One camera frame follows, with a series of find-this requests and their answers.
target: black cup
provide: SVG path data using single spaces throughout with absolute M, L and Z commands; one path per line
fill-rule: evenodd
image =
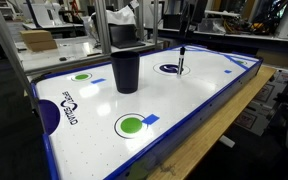
M 132 51 L 111 54 L 112 67 L 118 92 L 130 94 L 137 91 L 140 55 Z

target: floor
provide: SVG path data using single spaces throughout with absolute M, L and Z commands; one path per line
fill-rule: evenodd
M 0 179 L 49 179 L 42 125 L 7 59 L 0 59 Z M 238 126 L 226 135 L 234 148 L 217 143 L 187 179 L 286 179 L 288 157 L 270 133 L 262 137 Z

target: green circle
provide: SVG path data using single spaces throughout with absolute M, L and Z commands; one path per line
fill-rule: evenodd
M 80 75 L 77 75 L 77 76 L 75 77 L 75 79 L 77 79 L 77 80 L 83 80 L 83 79 L 88 78 L 88 76 L 89 76 L 89 75 L 87 75 L 87 74 L 80 74 Z
M 136 133 L 141 128 L 142 128 L 142 121 L 134 117 L 127 118 L 121 123 L 122 131 L 128 134 Z

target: wooden table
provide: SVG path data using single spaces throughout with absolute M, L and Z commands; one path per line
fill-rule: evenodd
M 148 179 L 185 179 L 273 76 L 274 72 L 275 69 L 262 66 L 256 77 L 216 114 L 196 129 L 168 159 L 149 175 Z

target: air hockey table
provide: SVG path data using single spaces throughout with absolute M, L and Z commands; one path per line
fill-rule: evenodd
M 139 87 L 117 91 L 108 63 L 45 75 L 38 99 L 52 179 L 145 178 L 257 74 L 262 60 L 185 45 L 141 55 Z

